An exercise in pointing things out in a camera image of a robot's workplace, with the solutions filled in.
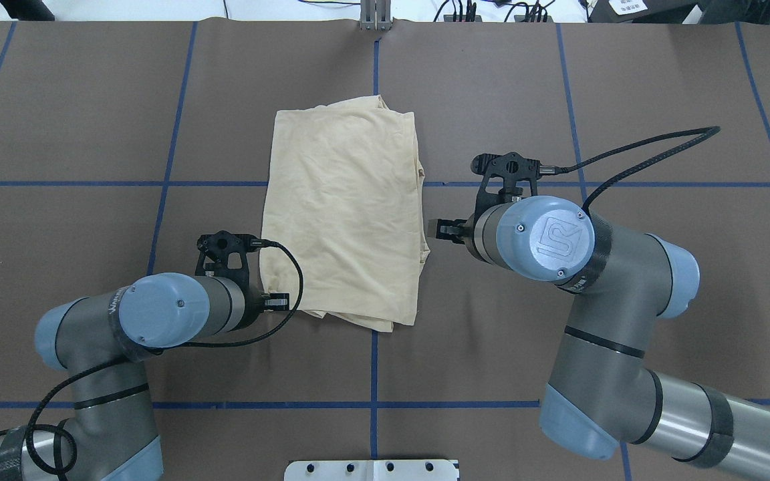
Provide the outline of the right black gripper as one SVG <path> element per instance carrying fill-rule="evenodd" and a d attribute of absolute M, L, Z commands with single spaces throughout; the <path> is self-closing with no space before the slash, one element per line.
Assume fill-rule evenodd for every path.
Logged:
<path fill-rule="evenodd" d="M 556 175 L 556 167 L 543 165 L 516 152 L 479 154 L 471 162 L 471 170 L 482 176 L 473 213 L 468 218 L 430 220 L 427 237 L 467 246 L 474 235 L 482 231 L 483 214 L 499 205 L 537 195 L 538 180 Z"/>

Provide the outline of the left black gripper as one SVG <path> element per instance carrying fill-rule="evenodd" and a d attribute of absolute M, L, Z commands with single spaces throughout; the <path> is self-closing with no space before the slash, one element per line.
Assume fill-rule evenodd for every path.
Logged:
<path fill-rule="evenodd" d="M 253 234 L 218 231 L 203 234 L 196 241 L 199 259 L 196 276 L 211 276 L 230 281 L 239 293 L 232 293 L 235 310 L 244 315 L 265 311 L 289 311 L 288 293 L 265 293 L 251 284 L 248 255 L 260 249 L 278 249 L 281 244 Z"/>

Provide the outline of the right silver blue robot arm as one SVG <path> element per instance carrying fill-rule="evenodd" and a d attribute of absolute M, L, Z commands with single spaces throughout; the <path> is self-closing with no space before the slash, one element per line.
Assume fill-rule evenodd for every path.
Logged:
<path fill-rule="evenodd" d="M 697 469 L 770 480 L 770 409 L 647 369 L 655 323 L 684 313 L 700 272 L 685 249 L 537 192 L 564 172 L 515 152 L 480 154 L 467 219 L 436 219 L 430 236 L 475 259 L 573 295 L 539 424 L 559 446 L 594 460 L 640 445 Z"/>

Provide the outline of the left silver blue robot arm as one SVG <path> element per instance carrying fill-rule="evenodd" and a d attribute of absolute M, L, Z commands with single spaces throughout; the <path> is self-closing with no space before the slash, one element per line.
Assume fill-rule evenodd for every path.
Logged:
<path fill-rule="evenodd" d="M 281 244 L 219 231 L 197 240 L 193 275 L 150 275 L 43 314 L 35 349 L 67 373 L 27 423 L 0 430 L 0 480 L 159 480 L 161 436 L 147 359 L 176 348 L 218 348 L 211 336 L 247 328 L 266 311 L 293 317 L 290 293 L 251 285 L 247 255 Z"/>

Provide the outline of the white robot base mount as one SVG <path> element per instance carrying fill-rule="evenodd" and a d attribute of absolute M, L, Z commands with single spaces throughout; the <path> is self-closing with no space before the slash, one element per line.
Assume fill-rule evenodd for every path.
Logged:
<path fill-rule="evenodd" d="M 461 480 L 457 460 L 298 460 L 284 480 Z"/>

